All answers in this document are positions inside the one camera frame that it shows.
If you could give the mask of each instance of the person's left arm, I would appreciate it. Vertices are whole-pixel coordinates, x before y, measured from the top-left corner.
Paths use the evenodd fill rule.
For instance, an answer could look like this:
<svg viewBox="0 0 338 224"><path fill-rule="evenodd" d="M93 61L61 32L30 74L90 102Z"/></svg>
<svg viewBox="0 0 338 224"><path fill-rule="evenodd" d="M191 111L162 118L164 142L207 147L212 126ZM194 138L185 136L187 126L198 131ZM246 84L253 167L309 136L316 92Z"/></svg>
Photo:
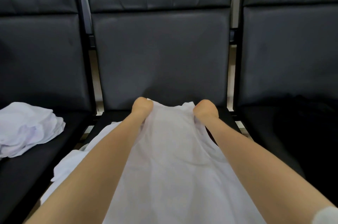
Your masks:
<svg viewBox="0 0 338 224"><path fill-rule="evenodd" d="M142 122L153 102L138 98L132 113L105 136L26 222L101 224Z"/></svg>

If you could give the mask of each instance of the chair seat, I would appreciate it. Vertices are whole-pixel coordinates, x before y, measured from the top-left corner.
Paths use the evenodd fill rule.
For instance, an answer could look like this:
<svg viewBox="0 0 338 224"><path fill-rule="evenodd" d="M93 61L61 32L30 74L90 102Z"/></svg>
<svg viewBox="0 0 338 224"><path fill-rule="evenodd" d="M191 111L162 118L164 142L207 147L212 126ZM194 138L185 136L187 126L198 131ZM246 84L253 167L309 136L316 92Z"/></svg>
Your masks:
<svg viewBox="0 0 338 224"><path fill-rule="evenodd" d="M22 223L53 177L53 168L81 138L91 112L55 113L64 131L21 156L0 161L0 223Z"/></svg>
<svg viewBox="0 0 338 224"><path fill-rule="evenodd" d="M299 162L286 150L273 132L273 118L277 106L244 106L236 109L253 140L273 153L302 177L305 177Z"/></svg>
<svg viewBox="0 0 338 224"><path fill-rule="evenodd" d="M131 111L104 111L100 119L97 121L97 124L89 133L88 137L85 140L85 144L89 143L100 131L111 124L112 122L120 122L123 121ZM231 114L227 108L218 108L219 118L228 124L234 130L240 132L237 124L234 119L232 119Z"/></svg>

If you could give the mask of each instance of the chair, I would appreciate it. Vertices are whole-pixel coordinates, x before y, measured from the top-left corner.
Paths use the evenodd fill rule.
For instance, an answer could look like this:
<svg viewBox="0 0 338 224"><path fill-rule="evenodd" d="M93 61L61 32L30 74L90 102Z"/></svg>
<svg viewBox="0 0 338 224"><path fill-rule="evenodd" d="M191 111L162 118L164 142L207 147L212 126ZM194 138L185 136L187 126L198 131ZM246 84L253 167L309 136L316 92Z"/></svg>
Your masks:
<svg viewBox="0 0 338 224"><path fill-rule="evenodd" d="M0 108L53 109L64 132L0 161L0 223L22 223L95 113L77 0L0 0Z"/></svg>
<svg viewBox="0 0 338 224"><path fill-rule="evenodd" d="M234 109L253 139L304 176L273 132L286 95L338 99L338 0L242 0Z"/></svg>
<svg viewBox="0 0 338 224"><path fill-rule="evenodd" d="M226 108L231 0L89 0L104 113L90 142L139 96L167 106L210 99Z"/></svg>

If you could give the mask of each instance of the hand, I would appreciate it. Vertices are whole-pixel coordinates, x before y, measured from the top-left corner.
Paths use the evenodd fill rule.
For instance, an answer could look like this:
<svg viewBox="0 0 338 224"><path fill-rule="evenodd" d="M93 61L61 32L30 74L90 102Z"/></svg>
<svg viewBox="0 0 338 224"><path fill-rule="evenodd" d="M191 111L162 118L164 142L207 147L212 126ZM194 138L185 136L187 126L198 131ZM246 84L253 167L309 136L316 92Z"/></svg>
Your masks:
<svg viewBox="0 0 338 224"><path fill-rule="evenodd" d="M135 100L133 104L132 113L141 114L142 117L146 119L152 111L153 107L154 103L152 100L147 100L146 98L139 97Z"/></svg>
<svg viewBox="0 0 338 224"><path fill-rule="evenodd" d="M202 123L204 123L205 118L211 116L218 118L218 110L210 100L201 100L200 103L194 107L193 112Z"/></svg>

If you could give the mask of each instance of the skin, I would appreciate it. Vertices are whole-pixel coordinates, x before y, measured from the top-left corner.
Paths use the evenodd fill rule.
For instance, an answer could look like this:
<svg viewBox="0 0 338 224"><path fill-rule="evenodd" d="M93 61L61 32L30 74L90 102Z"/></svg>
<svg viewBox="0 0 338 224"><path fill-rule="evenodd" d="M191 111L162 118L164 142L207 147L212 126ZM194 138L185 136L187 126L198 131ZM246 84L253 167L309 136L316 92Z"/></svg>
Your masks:
<svg viewBox="0 0 338 224"><path fill-rule="evenodd" d="M138 98L132 113L87 154L27 224L101 224L152 108L152 101ZM222 122L209 100L197 104L194 114L213 135L267 224L310 224L319 210L333 206L273 154Z"/></svg>

